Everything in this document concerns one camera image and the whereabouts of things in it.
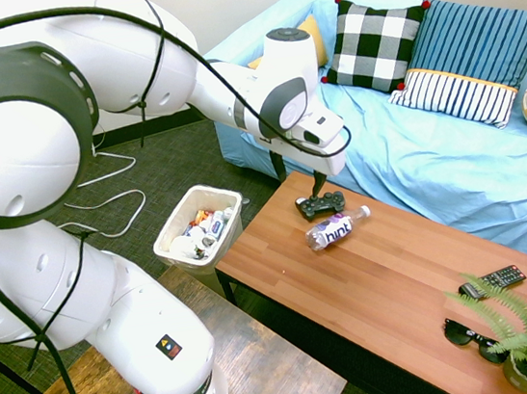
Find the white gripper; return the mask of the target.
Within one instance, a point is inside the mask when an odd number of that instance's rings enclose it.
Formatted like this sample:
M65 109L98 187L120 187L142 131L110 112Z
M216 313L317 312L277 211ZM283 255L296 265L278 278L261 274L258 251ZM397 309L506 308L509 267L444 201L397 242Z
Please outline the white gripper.
M317 197L327 181L327 176L337 175L346 164L344 136L337 133L330 143L316 144L315 135L296 126L287 132L285 137L288 142L275 137L274 139L256 138L256 143L270 150L270 160L281 183L287 177L282 156L313 170L314 184L311 196Z

